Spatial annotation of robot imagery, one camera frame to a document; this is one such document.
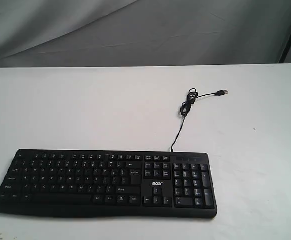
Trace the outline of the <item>black acer keyboard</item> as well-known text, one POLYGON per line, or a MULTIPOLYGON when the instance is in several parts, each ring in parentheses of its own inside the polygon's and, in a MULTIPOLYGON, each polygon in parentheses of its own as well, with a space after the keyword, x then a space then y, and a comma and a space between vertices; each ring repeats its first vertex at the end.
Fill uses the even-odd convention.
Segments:
POLYGON ((206 153, 20 149, 0 213, 37 217, 217 215, 206 153))

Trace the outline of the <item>grey backdrop cloth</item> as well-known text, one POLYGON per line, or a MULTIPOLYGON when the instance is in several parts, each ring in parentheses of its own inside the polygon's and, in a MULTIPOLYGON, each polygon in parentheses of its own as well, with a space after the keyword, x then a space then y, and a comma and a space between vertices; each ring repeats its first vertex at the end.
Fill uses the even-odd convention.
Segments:
POLYGON ((291 0, 0 0, 0 68, 278 63, 291 0))

